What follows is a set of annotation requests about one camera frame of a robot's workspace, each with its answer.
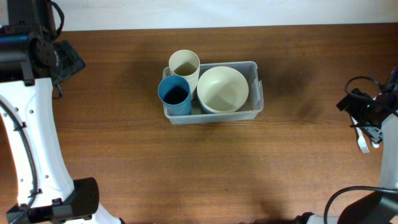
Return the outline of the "white plastic fork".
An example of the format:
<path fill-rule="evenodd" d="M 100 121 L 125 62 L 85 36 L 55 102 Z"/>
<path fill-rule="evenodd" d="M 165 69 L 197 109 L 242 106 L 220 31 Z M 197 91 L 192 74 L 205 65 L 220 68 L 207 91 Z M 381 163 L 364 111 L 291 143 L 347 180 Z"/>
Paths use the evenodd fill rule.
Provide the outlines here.
<path fill-rule="evenodd" d="M 367 143 L 366 143 L 366 140 L 365 140 L 365 138 L 364 138 L 364 136 L 363 136 L 362 130 L 360 130 L 359 127 L 354 127 L 354 128 L 355 128 L 355 130 L 356 130 L 356 132 L 357 132 L 357 135 L 358 135 L 357 143 L 358 143 L 358 146 L 359 146 L 360 150 L 361 150 L 362 153 L 364 153 L 364 154 L 369 153 L 369 148 L 368 148 L 368 145 L 367 145 Z"/>

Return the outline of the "blue cup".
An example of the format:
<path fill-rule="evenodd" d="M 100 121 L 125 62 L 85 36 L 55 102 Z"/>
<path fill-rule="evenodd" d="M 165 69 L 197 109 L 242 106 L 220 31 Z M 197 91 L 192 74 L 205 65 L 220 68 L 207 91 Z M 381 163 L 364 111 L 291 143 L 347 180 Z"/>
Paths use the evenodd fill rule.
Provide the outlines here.
<path fill-rule="evenodd" d="M 186 79 L 171 75 L 159 83 L 158 96 L 164 105 L 178 108 L 191 100 L 190 86 Z"/>
<path fill-rule="evenodd" d="M 185 116 L 185 115 L 191 115 L 192 112 L 192 106 L 190 103 L 187 103 L 186 105 L 183 105 L 178 108 L 172 108 L 169 106 L 165 106 L 166 113 L 170 116 Z"/>

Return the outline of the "cream cup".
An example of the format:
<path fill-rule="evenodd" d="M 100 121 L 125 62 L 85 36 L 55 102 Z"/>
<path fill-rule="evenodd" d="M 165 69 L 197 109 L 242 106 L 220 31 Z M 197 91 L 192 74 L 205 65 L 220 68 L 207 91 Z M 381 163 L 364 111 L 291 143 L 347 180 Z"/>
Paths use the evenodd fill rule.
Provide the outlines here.
<path fill-rule="evenodd" d="M 199 74 L 200 59 L 191 50 L 178 50 L 169 58 L 169 69 L 172 75 L 178 75 L 190 81 Z"/>
<path fill-rule="evenodd" d="M 198 80 L 199 80 L 199 76 L 197 76 L 194 79 L 188 81 L 188 84 L 189 84 L 189 87 L 190 87 L 191 100 L 194 100 L 195 97 L 197 96 Z"/>

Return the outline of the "cream bowl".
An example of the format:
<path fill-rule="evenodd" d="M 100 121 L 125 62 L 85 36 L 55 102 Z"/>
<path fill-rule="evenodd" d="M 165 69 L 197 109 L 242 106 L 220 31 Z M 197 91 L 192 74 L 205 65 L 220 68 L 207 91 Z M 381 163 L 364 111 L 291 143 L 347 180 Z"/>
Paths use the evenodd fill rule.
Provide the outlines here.
<path fill-rule="evenodd" d="M 199 78 L 197 97 L 207 113 L 233 113 L 245 104 L 248 96 L 248 82 L 234 68 L 210 68 Z"/>

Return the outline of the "blue bowl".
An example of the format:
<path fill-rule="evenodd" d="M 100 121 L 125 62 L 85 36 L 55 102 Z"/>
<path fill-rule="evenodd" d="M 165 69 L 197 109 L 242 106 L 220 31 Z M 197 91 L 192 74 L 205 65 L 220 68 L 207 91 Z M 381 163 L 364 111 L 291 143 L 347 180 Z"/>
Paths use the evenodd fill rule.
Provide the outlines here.
<path fill-rule="evenodd" d="M 203 109 L 201 103 L 199 100 L 196 100 L 196 109 L 197 109 L 197 114 L 207 114 L 207 112 Z"/>

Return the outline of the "white plastic spoon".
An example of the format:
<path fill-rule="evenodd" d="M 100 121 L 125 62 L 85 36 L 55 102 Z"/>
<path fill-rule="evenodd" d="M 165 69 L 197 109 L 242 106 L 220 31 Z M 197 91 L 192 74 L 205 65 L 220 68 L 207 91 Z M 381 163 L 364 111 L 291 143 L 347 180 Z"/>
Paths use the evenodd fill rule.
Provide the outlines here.
<path fill-rule="evenodd" d="M 373 138 L 369 139 L 373 148 L 379 148 L 380 144 Z"/>

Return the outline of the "cream cup front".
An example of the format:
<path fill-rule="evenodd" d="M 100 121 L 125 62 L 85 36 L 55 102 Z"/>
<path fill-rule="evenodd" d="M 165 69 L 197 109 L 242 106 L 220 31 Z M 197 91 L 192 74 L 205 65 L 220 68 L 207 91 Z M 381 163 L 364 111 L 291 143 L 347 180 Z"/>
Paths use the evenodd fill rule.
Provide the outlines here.
<path fill-rule="evenodd" d="M 197 76 L 194 79 L 188 81 L 188 84 L 189 84 L 189 87 L 190 87 L 191 100 L 194 100 L 195 97 L 197 96 L 198 80 L 199 80 L 199 76 Z"/>

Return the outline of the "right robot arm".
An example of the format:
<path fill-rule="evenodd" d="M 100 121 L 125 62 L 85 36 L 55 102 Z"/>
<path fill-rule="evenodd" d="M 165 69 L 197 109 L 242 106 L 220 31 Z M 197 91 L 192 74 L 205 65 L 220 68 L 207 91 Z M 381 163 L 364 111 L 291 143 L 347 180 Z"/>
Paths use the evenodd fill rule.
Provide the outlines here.
<path fill-rule="evenodd" d="M 397 216 L 397 68 L 385 84 L 370 77 L 365 79 L 375 83 L 380 94 L 371 97 L 357 88 L 349 91 L 346 84 L 347 95 L 336 107 L 357 121 L 352 128 L 360 129 L 375 144 L 383 143 L 379 185 L 343 188 L 330 197 L 323 215 L 307 212 L 297 216 L 294 223 L 390 223 Z M 338 217 L 328 215 L 339 195 L 357 190 L 367 190 L 370 194 L 348 205 Z"/>

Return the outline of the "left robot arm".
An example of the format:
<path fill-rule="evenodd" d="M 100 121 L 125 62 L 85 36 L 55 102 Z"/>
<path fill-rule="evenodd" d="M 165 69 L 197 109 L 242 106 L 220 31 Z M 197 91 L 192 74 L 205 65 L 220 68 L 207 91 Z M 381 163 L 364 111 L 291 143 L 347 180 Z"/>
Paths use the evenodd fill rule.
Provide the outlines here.
<path fill-rule="evenodd" d="M 18 181 L 9 223 L 121 223 L 101 204 L 92 177 L 72 179 L 53 118 L 61 82 L 85 63 L 66 40 L 52 0 L 1 1 L 1 119 Z"/>

